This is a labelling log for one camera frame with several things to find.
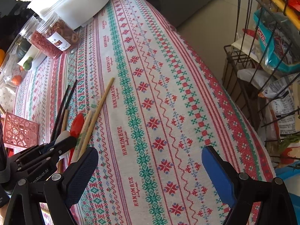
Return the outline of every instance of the orange fruit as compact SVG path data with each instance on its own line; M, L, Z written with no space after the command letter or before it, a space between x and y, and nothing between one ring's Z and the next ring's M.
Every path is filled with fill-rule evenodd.
M4 50L0 49L0 67L4 61L4 58L5 58L5 52Z
M22 76L21 75L16 75L12 78L11 82L15 85L15 86L19 86L22 83Z

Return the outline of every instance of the tile floor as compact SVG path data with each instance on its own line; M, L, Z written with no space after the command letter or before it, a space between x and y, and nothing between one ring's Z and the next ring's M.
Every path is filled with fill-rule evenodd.
M245 27L247 7L248 0L241 0L238 31ZM252 7L254 12L257 3ZM237 10L238 0L212 0L177 28L220 81L226 55L223 47L234 42ZM254 24L252 17L249 24Z

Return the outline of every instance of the tablecloth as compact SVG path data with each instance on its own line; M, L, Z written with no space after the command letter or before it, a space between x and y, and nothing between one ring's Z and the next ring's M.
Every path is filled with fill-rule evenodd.
M222 224L229 207L202 166L206 145L238 172L273 178L244 115L145 0L110 0L78 33L76 53L46 59L27 74L14 107L16 115L40 124L39 142L47 143L68 84L78 79L67 129L115 77L89 142L99 165L72 207L78 224ZM255 205L250 223L257 212Z

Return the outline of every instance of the jar of dried hawthorn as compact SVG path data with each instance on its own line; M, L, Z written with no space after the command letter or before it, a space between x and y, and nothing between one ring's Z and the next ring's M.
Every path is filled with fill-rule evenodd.
M72 30L55 12L37 31L63 52L74 52L80 43L78 34Z
M36 31L39 24L39 21L32 16L21 29L20 36L27 39L46 56L54 59L58 58L62 54L62 51Z

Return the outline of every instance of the green squash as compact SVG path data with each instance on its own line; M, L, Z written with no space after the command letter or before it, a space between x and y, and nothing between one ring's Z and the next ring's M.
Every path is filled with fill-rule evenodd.
M18 44L16 55L17 55L17 58L19 60L21 60L25 56L25 54L29 50L29 48L31 47L31 44L30 44L30 42L28 42L28 40L26 40L24 38L17 41L16 44Z

